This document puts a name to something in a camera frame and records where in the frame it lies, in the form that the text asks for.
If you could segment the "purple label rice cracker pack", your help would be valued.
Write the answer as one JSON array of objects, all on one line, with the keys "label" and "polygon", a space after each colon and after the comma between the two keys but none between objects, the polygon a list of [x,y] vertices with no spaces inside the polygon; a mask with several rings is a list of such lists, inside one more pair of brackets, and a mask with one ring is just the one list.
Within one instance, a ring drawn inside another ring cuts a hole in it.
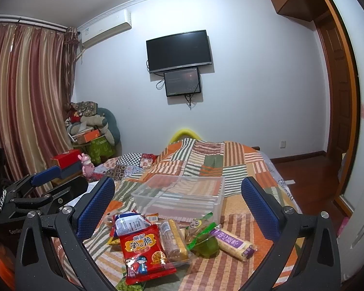
[{"label": "purple label rice cracker pack", "polygon": [[222,251],[242,262],[254,256],[257,250],[249,240],[244,240],[219,226],[214,227],[210,231],[210,235],[216,238],[217,244]]}]

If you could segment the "green jelly cup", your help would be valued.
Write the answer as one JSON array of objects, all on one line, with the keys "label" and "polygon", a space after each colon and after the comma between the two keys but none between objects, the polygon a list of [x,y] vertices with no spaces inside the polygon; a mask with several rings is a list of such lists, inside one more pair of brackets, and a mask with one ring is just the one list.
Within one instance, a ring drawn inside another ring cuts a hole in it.
[{"label": "green jelly cup", "polygon": [[207,213],[200,219],[193,219],[186,227],[186,244],[189,251],[198,257],[213,258],[219,252],[219,245],[214,236],[217,223],[213,213]]}]

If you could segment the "long cracker roll packet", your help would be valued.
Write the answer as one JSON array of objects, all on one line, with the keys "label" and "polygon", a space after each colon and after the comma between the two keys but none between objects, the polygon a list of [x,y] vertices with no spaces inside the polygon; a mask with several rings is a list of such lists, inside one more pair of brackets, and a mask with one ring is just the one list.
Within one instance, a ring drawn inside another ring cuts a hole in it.
[{"label": "long cracker roll packet", "polygon": [[185,238],[174,220],[167,219],[161,222],[159,230],[167,260],[170,262],[187,261],[189,251]]}]

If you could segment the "red gift box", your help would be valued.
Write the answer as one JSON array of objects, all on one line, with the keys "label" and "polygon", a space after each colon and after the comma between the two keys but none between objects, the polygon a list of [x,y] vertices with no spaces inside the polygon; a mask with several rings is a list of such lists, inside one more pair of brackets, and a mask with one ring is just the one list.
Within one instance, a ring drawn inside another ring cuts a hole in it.
[{"label": "red gift box", "polygon": [[59,166],[61,169],[66,169],[67,167],[79,161],[78,156],[80,154],[81,153],[79,149],[71,149],[52,157],[51,160],[55,166]]}]

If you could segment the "pink plush toy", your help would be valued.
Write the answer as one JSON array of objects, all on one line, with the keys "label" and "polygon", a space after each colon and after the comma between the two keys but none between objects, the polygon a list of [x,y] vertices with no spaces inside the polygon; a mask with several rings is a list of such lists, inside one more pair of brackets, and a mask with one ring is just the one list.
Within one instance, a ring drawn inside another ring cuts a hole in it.
[{"label": "pink plush toy", "polygon": [[78,159],[82,165],[82,173],[86,179],[91,179],[94,173],[94,164],[91,161],[91,157],[85,153],[79,154]]}]

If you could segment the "pile of cushions and boxes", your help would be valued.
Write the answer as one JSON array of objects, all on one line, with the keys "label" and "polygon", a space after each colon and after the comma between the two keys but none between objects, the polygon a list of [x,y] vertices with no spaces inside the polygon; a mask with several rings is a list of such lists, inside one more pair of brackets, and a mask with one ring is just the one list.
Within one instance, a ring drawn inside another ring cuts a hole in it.
[{"label": "pile of cushions and boxes", "polygon": [[65,121],[75,149],[91,157],[98,166],[117,153],[121,135],[111,111],[92,101],[71,103]]}]

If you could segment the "blue white snack packet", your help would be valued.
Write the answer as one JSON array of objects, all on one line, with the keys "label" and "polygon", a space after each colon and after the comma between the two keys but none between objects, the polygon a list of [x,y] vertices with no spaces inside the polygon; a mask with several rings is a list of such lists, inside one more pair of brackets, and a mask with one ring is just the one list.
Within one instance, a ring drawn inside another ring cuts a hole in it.
[{"label": "blue white snack packet", "polygon": [[151,222],[135,212],[119,214],[115,217],[114,221],[116,236],[135,233],[150,226]]}]

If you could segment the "red snack packet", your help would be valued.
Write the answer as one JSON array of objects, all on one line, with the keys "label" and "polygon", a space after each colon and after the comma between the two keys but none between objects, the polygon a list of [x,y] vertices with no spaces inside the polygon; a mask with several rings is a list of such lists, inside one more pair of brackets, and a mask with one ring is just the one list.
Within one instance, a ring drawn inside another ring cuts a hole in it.
[{"label": "red snack packet", "polygon": [[119,237],[125,260],[127,285],[143,283],[176,273],[167,260],[157,225]]}]

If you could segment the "striped red gold curtain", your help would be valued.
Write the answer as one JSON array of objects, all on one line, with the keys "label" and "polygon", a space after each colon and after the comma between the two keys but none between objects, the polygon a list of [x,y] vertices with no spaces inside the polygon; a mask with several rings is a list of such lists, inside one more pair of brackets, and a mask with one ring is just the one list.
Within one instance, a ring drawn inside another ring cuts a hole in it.
[{"label": "striped red gold curtain", "polygon": [[71,149],[65,121],[74,90],[76,30],[0,23],[0,143],[14,179]]}]

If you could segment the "patchwork striped bedspread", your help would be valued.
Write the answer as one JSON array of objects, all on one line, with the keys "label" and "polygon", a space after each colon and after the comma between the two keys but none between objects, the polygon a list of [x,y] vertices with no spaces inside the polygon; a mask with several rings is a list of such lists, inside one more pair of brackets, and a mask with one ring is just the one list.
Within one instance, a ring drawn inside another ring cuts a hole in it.
[{"label": "patchwork striped bedspread", "polygon": [[224,251],[195,258],[174,275],[145,282],[144,290],[238,290],[271,247],[240,194],[253,177],[283,206],[295,200],[269,158],[235,142],[183,139],[159,156],[128,153],[108,160],[97,171],[114,179],[115,194],[106,213],[136,210],[173,219],[181,225],[211,213],[223,230],[248,240],[255,254],[241,261]]}]

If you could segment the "yellow chair back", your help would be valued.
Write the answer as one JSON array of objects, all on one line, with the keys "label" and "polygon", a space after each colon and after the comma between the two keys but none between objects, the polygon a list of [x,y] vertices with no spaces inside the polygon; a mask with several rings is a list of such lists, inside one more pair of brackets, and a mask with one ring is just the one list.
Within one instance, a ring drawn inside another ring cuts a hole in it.
[{"label": "yellow chair back", "polygon": [[176,143],[177,141],[180,141],[181,139],[184,139],[184,138],[201,140],[200,136],[197,133],[195,133],[194,131],[192,131],[190,129],[185,128],[185,129],[178,130],[170,139],[169,144]]}]

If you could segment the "clear plastic storage bin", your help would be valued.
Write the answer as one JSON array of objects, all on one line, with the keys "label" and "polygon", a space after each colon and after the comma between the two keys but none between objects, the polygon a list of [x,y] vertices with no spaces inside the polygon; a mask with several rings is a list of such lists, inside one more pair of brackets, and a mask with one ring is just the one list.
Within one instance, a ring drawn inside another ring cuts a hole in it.
[{"label": "clear plastic storage bin", "polygon": [[154,175],[131,193],[136,211],[157,213],[159,218],[190,223],[212,212],[220,222],[224,177]]}]

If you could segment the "white air conditioner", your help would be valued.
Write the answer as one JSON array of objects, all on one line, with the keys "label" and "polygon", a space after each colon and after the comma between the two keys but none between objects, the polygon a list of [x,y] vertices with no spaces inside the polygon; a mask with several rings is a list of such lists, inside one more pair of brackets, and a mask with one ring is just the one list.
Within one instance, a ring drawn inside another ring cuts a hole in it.
[{"label": "white air conditioner", "polygon": [[121,10],[91,24],[85,24],[80,29],[81,44],[88,49],[108,38],[132,29],[131,13]]}]

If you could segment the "small wall monitor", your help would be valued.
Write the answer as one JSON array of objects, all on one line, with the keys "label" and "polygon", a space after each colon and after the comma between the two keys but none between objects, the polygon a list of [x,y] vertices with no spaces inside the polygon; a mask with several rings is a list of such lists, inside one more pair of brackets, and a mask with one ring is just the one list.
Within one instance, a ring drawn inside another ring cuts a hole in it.
[{"label": "small wall monitor", "polygon": [[164,73],[167,97],[192,95],[201,92],[200,73],[197,68],[184,68]]}]

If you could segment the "large wall television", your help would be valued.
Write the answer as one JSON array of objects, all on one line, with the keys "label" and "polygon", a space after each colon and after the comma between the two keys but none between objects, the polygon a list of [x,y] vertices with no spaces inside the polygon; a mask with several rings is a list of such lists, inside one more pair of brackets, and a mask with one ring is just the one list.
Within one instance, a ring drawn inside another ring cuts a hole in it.
[{"label": "large wall television", "polygon": [[150,73],[212,64],[206,30],[147,40],[146,46]]}]

